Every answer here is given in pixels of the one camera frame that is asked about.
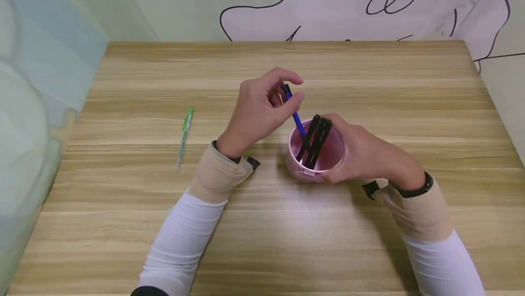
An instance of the hand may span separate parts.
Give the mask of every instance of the hand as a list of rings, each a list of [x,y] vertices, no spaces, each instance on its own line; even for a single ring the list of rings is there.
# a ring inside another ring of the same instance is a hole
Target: hand
[[[230,158],[244,151],[280,127],[297,110],[304,99],[303,92],[295,93],[284,102],[283,81],[303,84],[297,74],[274,68],[261,78],[241,83],[237,105],[224,133],[217,139],[217,149]]]
[[[324,181],[337,183],[349,179],[386,178],[405,191],[421,188],[425,172],[421,164],[401,148],[381,140],[362,126],[346,123],[337,114],[324,116],[345,142],[341,165],[323,173]]]

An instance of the light blue wall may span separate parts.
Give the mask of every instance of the light blue wall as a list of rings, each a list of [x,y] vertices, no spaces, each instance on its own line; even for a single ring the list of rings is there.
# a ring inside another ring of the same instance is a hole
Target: light blue wall
[[[69,0],[0,0],[0,295],[106,46]]]

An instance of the blue pen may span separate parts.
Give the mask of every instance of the blue pen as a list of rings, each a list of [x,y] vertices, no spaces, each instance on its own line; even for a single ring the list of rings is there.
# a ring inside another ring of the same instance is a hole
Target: blue pen
[[[292,91],[290,91],[290,86],[288,84],[282,84],[281,88],[284,91],[284,98],[286,100],[290,99],[292,97]],[[299,131],[299,134],[301,136],[301,139],[303,139],[303,144],[308,150],[312,150],[312,147],[310,146],[310,140],[308,140],[308,137],[306,136],[306,133],[304,132],[303,124],[301,124],[301,120],[299,119],[299,115],[297,113],[293,114],[293,119],[296,122],[297,130]]]

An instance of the cup handle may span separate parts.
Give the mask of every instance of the cup handle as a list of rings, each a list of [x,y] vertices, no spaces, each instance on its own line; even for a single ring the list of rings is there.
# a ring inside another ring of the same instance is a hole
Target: cup handle
[[[310,172],[310,171],[295,171],[295,174],[297,176],[302,176],[302,177],[305,177],[307,179],[310,179],[312,181],[315,181],[314,178],[315,178],[315,175],[317,175],[317,173]]]

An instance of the cup rim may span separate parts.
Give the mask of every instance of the cup rim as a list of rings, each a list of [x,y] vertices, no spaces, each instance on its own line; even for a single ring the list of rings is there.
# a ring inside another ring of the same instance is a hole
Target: cup rim
[[[311,122],[313,119],[306,119],[306,120],[302,120],[301,121],[301,124],[306,124],[308,122]],[[303,164],[301,164],[299,161],[297,161],[297,159],[294,157],[293,153],[292,153],[292,148],[291,148],[291,141],[292,141],[292,135],[293,133],[297,130],[297,126],[295,126],[292,131],[290,132],[290,136],[288,137],[288,153],[290,154],[290,157],[292,157],[293,161],[296,162],[301,168],[303,168],[303,170],[305,171],[309,171],[309,172],[314,172],[314,173],[318,173],[318,174],[322,174],[326,171],[328,171],[329,169],[322,169],[322,170],[315,170],[315,169],[310,169],[310,168],[307,168],[307,167],[304,167]],[[338,131],[336,131],[335,129],[331,129],[330,131],[334,131],[335,133],[337,133],[337,135],[339,135]],[[345,158],[345,156],[343,156],[341,158],[341,160],[339,160],[339,162],[334,166],[334,167],[337,167],[339,165],[341,165],[341,163],[343,162],[343,159]]]

